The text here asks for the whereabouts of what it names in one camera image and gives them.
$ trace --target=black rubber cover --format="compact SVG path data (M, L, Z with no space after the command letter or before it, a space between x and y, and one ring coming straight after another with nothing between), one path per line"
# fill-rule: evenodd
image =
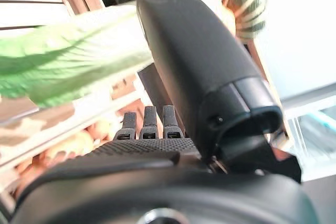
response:
M214 155L226 134L281 126L282 112L257 66L201 0L137 4L157 71L203 157Z
M289 178L162 168L43 184L11 224L136 223L165 207L192 224L318 223L310 200Z

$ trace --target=white wall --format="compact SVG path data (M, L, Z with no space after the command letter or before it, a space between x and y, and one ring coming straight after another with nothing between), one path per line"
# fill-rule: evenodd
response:
M261 56L281 99L336 82L336 0L269 0Z

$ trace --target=shelf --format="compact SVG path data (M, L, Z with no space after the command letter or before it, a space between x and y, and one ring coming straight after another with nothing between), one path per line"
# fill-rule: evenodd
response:
M50 108L0 125L0 172L13 168L27 158L85 129L102 116L141 99L134 91L120 99L104 102L101 93L89 95L74 103Z

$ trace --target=black plastic housing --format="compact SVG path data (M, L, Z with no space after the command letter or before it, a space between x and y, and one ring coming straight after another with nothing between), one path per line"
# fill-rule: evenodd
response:
M225 136L274 132L282 112L267 82L201 0L138 0L155 66L204 158Z

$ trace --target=textured black grip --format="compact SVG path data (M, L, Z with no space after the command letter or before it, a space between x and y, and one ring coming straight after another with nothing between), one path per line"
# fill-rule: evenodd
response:
M137 117L135 112L127 112L124 115L124 120L122 122L123 128L135 128L137 125Z
M163 138L183 138L183 133L177 125L175 107L163 106Z
M177 126L175 107L173 105L163 106L163 126Z
M140 132L139 139L156 139L159 138L158 125L156 121L156 108L154 106L145 107L145 116L143 119L143 128Z
M143 126L157 125L156 121L156 107L155 106L146 106L145 116L143 119Z
M135 112L127 112L124 114L124 120L122 123L122 128L117 131L116 135L114 136L113 140L135 140L136 136L136 129L137 126L136 121L136 113Z

